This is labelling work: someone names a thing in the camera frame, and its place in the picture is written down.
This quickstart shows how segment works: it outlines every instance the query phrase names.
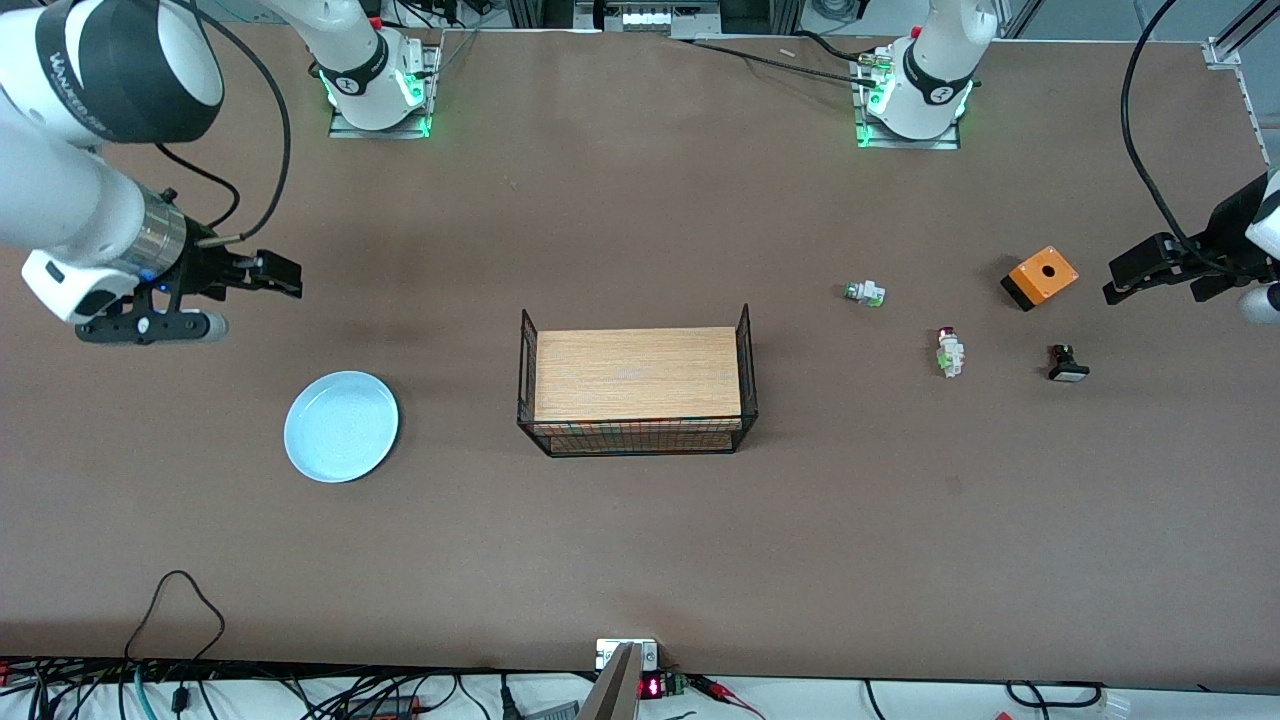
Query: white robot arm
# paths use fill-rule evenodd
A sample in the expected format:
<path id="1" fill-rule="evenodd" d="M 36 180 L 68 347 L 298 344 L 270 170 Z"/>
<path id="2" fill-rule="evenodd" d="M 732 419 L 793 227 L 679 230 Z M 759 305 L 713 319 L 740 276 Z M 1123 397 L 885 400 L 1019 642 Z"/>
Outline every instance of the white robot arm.
<path id="1" fill-rule="evenodd" d="M 302 36 L 329 101 L 352 126 L 385 129 L 426 101 L 422 41 L 374 29 L 357 0 L 265 0 Z"/>
<path id="2" fill-rule="evenodd" d="M 1258 176 L 1219 202 L 1203 232 L 1180 242 L 1160 232 L 1111 260 L 1107 305 L 1161 284 L 1190 283 L 1204 302 L 1233 287 L 1262 283 L 1240 296 L 1251 323 L 1280 324 L 1280 173 Z"/>
<path id="3" fill-rule="evenodd" d="M 274 0 L 323 68 L 330 100 L 361 129 L 422 104 L 421 44 L 375 31 L 356 0 Z M 163 318 L 152 290 L 221 300 L 228 287 L 301 297 L 301 268 L 234 255 L 201 223 L 109 167 L 106 142 L 187 142 L 223 100 L 189 0 L 60 0 L 0 14 L 0 241 L 32 250 L 23 278 L 91 342 L 210 341 L 215 313 Z"/>
<path id="4" fill-rule="evenodd" d="M 1251 323 L 1280 325 L 1280 282 L 1276 282 L 1276 273 L 1280 272 L 1280 173 L 1272 174 L 1267 182 L 1267 188 L 1258 205 L 1257 214 L 1249 227 L 1244 229 L 1253 245 L 1267 254 L 1271 259 L 1271 269 L 1267 284 L 1251 288 L 1240 296 L 1238 306 L 1244 319 Z"/>
<path id="5" fill-rule="evenodd" d="M 938 137 L 964 111 L 974 69 L 997 24 L 988 0 L 929 0 L 919 33 L 877 49 L 892 60 L 872 74 L 881 86 L 867 111 L 902 137 Z"/>

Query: orange box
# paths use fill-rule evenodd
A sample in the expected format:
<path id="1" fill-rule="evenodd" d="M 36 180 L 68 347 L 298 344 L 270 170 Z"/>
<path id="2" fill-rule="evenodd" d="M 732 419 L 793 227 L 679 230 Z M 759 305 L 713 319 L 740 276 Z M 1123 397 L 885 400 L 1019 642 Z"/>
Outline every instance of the orange box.
<path id="1" fill-rule="evenodd" d="M 1079 278 L 1080 274 L 1066 258 L 1050 245 L 1010 270 L 1000 281 L 1000 287 L 1004 287 L 1018 306 L 1027 311 L 1053 297 Z"/>

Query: white floor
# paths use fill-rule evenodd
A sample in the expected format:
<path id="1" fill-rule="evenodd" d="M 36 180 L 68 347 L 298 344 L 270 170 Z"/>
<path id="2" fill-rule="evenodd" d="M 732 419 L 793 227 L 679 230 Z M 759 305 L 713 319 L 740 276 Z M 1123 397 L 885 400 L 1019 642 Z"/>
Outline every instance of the white floor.
<path id="1" fill-rule="evenodd" d="M 786 678 L 717 678 L 739 697 L 754 705 L 768 720 L 876 720 L 867 692 L 859 680 L 804 680 Z M 500 720 L 502 703 L 497 675 L 467 675 L 466 689 L 484 703 L 489 720 Z M 314 703 L 349 687 L 352 680 L 307 680 L 303 687 Z M 404 685 L 404 694 L 415 683 Z M 431 678 L 417 696 L 424 705 L 444 698 L 452 687 L 449 676 Z M 516 705 L 530 715 L 566 702 L 586 698 L 590 683 L 575 675 L 511 675 Z M 157 720 L 172 720 L 169 698 L 175 683 L 148 684 L 146 694 Z M 302 702 L 283 685 L 264 680 L 214 680 L 205 684 L 219 720 L 306 720 Z M 186 720 L 211 720 L 195 685 L 192 708 Z M 876 698 L 887 720 L 993 720 L 1007 712 L 1014 720 L 1043 720 L 1038 711 L 1019 707 L 1005 694 L 1004 685 L 961 683 L 874 683 Z M 1043 688 L 1047 700 L 1075 701 L 1091 694 L 1079 688 Z M 120 720 L 118 689 L 99 688 L 84 702 L 83 720 Z M 123 688 L 124 720 L 146 720 L 132 683 Z M 59 720 L 74 705 L 74 693 L 63 701 Z M 0 719 L 27 716 L 29 692 L 0 697 Z M 694 711 L 692 720 L 753 720 L 753 715 L 707 700 L 691 691 L 686 694 L 640 703 L 640 720 L 669 720 Z M 435 720 L 485 720 L 481 711 L 462 693 L 454 693 Z M 1263 720 L 1280 717 L 1280 696 L 1226 694 L 1204 692 L 1107 689 L 1105 705 L 1085 710 L 1051 710 L 1051 720 Z"/>

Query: metal frame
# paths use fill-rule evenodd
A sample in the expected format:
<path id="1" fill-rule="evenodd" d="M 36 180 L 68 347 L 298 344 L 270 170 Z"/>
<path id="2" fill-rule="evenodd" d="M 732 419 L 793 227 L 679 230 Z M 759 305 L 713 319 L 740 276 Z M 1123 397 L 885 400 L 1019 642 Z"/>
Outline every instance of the metal frame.
<path id="1" fill-rule="evenodd" d="M 1204 60 L 1212 65 L 1239 65 L 1240 49 L 1280 15 L 1280 0 L 1256 0 L 1204 44 Z"/>
<path id="2" fill-rule="evenodd" d="M 1012 13 L 1009 0 L 996 1 L 996 15 L 1000 18 L 1000 37 L 1018 38 L 1027 32 L 1027 26 L 1036 19 L 1044 0 L 1027 0 L 1016 14 Z"/>

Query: power cable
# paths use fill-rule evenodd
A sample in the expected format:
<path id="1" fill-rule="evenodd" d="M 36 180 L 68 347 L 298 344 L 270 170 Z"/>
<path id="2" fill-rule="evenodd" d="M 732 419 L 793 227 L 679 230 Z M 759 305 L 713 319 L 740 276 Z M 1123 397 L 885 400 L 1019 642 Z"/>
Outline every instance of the power cable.
<path id="1" fill-rule="evenodd" d="M 211 641 L 205 643 L 205 647 L 200 648 L 200 652 L 192 656 L 191 662 L 200 660 L 201 656 L 209 652 L 209 648 L 214 647 L 214 644 L 221 639 L 223 633 L 227 632 L 227 618 L 223 615 L 220 610 L 218 610 L 216 605 L 214 605 L 212 602 L 210 602 L 207 597 L 205 597 L 205 591 L 200 589 L 200 583 L 196 582 L 196 578 L 192 578 L 191 573 L 186 570 L 169 570 L 160 578 L 160 582 L 156 583 L 156 589 L 151 593 L 151 603 L 147 605 L 147 611 L 146 614 L 142 615 L 142 621 L 138 623 L 138 626 L 133 629 L 133 634 L 129 635 L 128 642 L 124 643 L 124 659 L 127 661 L 137 662 L 137 659 L 133 657 L 132 652 L 133 643 L 137 642 L 138 635 L 142 634 L 142 629 L 146 628 L 147 621 L 151 620 L 151 614 L 155 612 L 156 602 L 159 602 L 160 600 L 160 591 L 164 589 L 165 582 L 168 582 L 169 578 L 174 575 L 179 575 L 183 579 L 186 579 L 191 584 L 191 589 L 196 591 L 196 597 L 200 598 L 200 602 L 205 603 L 205 607 L 207 607 L 209 611 L 212 612 L 215 618 L 218 618 L 218 633 L 214 634 L 214 638 Z"/>
<path id="2" fill-rule="evenodd" d="M 867 700 L 872 701 L 872 710 L 876 712 L 876 720 L 886 720 L 884 714 L 881 712 L 879 703 L 876 702 L 876 691 L 872 689 L 872 682 L 863 680 L 863 684 L 867 685 Z"/>
<path id="3" fill-rule="evenodd" d="M 209 227 L 209 228 L 216 228 L 218 225 L 223 224 L 223 220 L 225 220 L 227 218 L 230 218 L 232 213 L 234 213 L 239 208 L 239 201 L 241 201 L 239 188 L 237 188 L 234 184 L 232 184 L 230 181 L 223 179 L 223 178 L 215 176 L 214 173 L 210 173 L 209 170 L 201 168 L 200 165 L 192 163 L 191 160 L 180 158 L 173 150 L 169 150 L 168 147 L 165 147 L 164 143 L 157 142 L 156 143 L 156 150 L 159 150 L 160 154 L 164 155 L 165 158 L 173 160 L 174 163 L 182 165 L 183 168 L 187 168 L 188 170 L 196 173 L 197 176 L 200 176 L 200 177 L 202 177 L 202 178 L 205 178 L 205 179 L 207 179 L 207 181 L 210 181 L 212 183 L 223 186 L 227 190 L 227 192 L 232 193 L 232 205 L 230 205 L 230 208 L 228 208 L 225 213 L 223 213 L 221 215 L 219 215 L 216 220 L 214 220 L 211 223 L 206 223 L 206 227 Z"/>
<path id="4" fill-rule="evenodd" d="M 1133 54 L 1129 55 L 1129 65 L 1124 72 L 1124 83 L 1120 86 L 1120 135 L 1124 137 L 1124 149 L 1125 152 L 1129 154 L 1129 160 L 1133 163 L 1133 168 L 1138 170 L 1138 177 L 1142 178 L 1142 183 L 1147 186 L 1147 192 L 1151 193 L 1151 199 L 1155 201 L 1156 209 L 1158 209 L 1160 214 L 1165 217 L 1165 222 L 1169 223 L 1169 229 L 1172 231 L 1174 237 L 1178 238 L 1178 243 L 1181 249 L 1189 255 L 1193 255 L 1206 268 L 1221 273 L 1228 278 L 1236 278 L 1239 274 L 1235 270 L 1211 260 L 1201 252 L 1197 243 L 1188 238 L 1187 233 L 1183 232 L 1183 227 L 1179 224 L 1178 218 L 1174 217 L 1172 209 L 1170 209 L 1169 204 L 1165 202 L 1165 196 L 1161 195 L 1160 187 L 1156 186 L 1156 181 L 1151 177 L 1151 173 L 1147 172 L 1147 165 L 1142 161 L 1142 158 L 1138 156 L 1138 149 L 1133 145 L 1133 132 L 1129 128 L 1129 92 L 1133 88 L 1133 74 L 1138 68 L 1138 58 L 1142 56 L 1142 50 L 1147 46 L 1147 40 L 1151 38 L 1152 31 L 1156 29 L 1156 26 L 1165 17 L 1165 13 L 1167 13 L 1176 1 L 1178 0 L 1165 0 L 1165 4 L 1161 5 L 1160 9 L 1156 10 L 1156 14 L 1151 17 L 1151 22 L 1147 23 L 1147 27 L 1142 28 L 1142 35 L 1138 36 L 1138 42 L 1133 46 Z"/>
<path id="5" fill-rule="evenodd" d="M 850 63 L 856 63 L 859 55 L 867 55 L 869 53 L 874 53 L 876 51 L 876 47 L 868 47 L 867 50 L 863 50 L 861 53 L 845 53 L 844 50 L 838 50 L 835 45 L 827 42 L 826 37 L 818 35 L 817 32 L 810 32 L 808 29 L 796 31 L 796 36 L 797 37 L 808 37 L 809 40 L 813 40 L 814 42 L 817 42 L 819 47 L 822 47 L 823 50 L 826 50 L 831 55 L 835 55 L 836 58 L 840 58 L 841 60 L 847 60 Z"/>
<path id="6" fill-rule="evenodd" d="M 780 63 L 772 58 L 762 58 L 759 55 L 751 55 L 750 53 L 742 53 L 741 50 L 732 50 L 730 47 L 723 47 L 721 45 L 703 45 L 701 42 L 694 40 L 684 40 L 681 42 L 687 42 L 694 47 L 701 47 L 704 50 L 714 50 L 717 53 L 724 53 L 726 55 L 733 55 L 735 58 L 742 58 L 744 60 L 751 60 L 755 63 L 764 63 L 765 65 L 773 65 L 774 68 L 782 68 L 785 70 L 791 70 L 794 73 L 801 73 L 806 76 L 822 77 L 828 79 L 838 79 L 840 82 L 850 82 L 854 85 L 860 85 L 863 87 L 876 87 L 876 81 L 870 78 L 859 78 L 852 76 L 842 76 L 838 73 L 828 73 L 826 70 L 817 70 L 813 68 L 805 68 L 801 65 L 792 65 L 788 63 Z"/>
<path id="7" fill-rule="evenodd" d="M 1029 700 L 1024 700 L 1021 697 L 1018 697 L 1018 693 L 1014 692 L 1014 687 L 1015 685 L 1021 685 L 1021 687 L 1029 689 L 1032 692 L 1032 696 L 1036 700 L 1034 701 L 1029 701 Z M 1032 710 L 1039 710 L 1041 711 L 1041 717 L 1043 720 L 1050 720 L 1048 711 L 1050 711 L 1051 707 L 1060 707 L 1060 708 L 1064 708 L 1064 710 L 1068 710 L 1068 708 L 1070 708 L 1070 710 L 1080 710 L 1080 708 L 1084 708 L 1084 707 L 1093 707 L 1094 705 L 1102 702 L 1102 685 L 1096 685 L 1096 684 L 1068 684 L 1068 687 L 1091 688 L 1091 689 L 1093 689 L 1093 696 L 1089 697 L 1088 700 L 1082 700 L 1082 701 L 1057 701 L 1057 700 L 1046 701 L 1044 700 L 1044 694 L 1039 691 L 1039 688 L 1037 688 L 1034 683 L 1030 683 L 1028 680 L 1009 680 L 1009 682 L 1006 682 L 1005 683 L 1005 693 L 1009 696 L 1009 700 L 1016 702 L 1018 705 L 1020 705 L 1023 707 L 1029 707 Z"/>
<path id="8" fill-rule="evenodd" d="M 479 700 L 476 700 L 471 693 L 467 692 L 467 687 L 462 684 L 462 675 L 454 675 L 454 678 L 457 678 L 458 680 L 458 689 L 462 691 L 462 694 L 467 696 L 467 700 L 476 703 L 476 707 L 479 707 L 480 712 L 484 714 L 484 720 L 493 720 L 493 717 L 489 717 L 489 711 L 485 710 L 484 705 L 481 705 Z"/>
<path id="9" fill-rule="evenodd" d="M 246 58 L 248 58 L 248 61 L 252 63 L 255 68 L 257 68 L 257 72 L 262 74 L 262 79 L 266 81 L 268 87 L 271 90 L 271 95 L 275 97 L 276 109 L 280 113 L 280 135 L 282 135 L 280 173 L 275 179 L 275 190 L 271 192 L 271 200 L 268 202 L 266 210 L 262 211 L 262 217 L 259 218 L 259 220 L 253 223 L 253 225 L 250 229 L 239 233 L 239 237 L 250 238 L 257 234 L 259 231 L 261 231 L 262 227 L 266 225 L 268 220 L 271 219 L 271 215 L 275 214 L 275 208 L 280 204 L 280 196 L 284 195 L 284 183 L 288 181 L 289 177 L 289 161 L 293 155 L 293 128 L 289 126 L 289 108 L 284 102 L 284 94 L 280 92 L 280 86 L 275 82 L 275 77 L 271 74 L 271 70 L 266 68 L 262 60 L 257 56 L 256 53 L 253 53 L 252 49 L 250 49 L 248 45 L 244 45 L 244 41 L 242 41 L 234 32 L 227 29 L 227 26 L 214 19 L 209 13 L 197 8 L 193 0 L 173 0 L 173 1 L 189 10 L 200 20 L 209 23 L 210 27 L 221 33 L 223 37 L 225 37 L 228 41 L 230 41 L 232 45 L 236 46 L 237 50 L 239 50 L 241 53 L 244 54 Z"/>

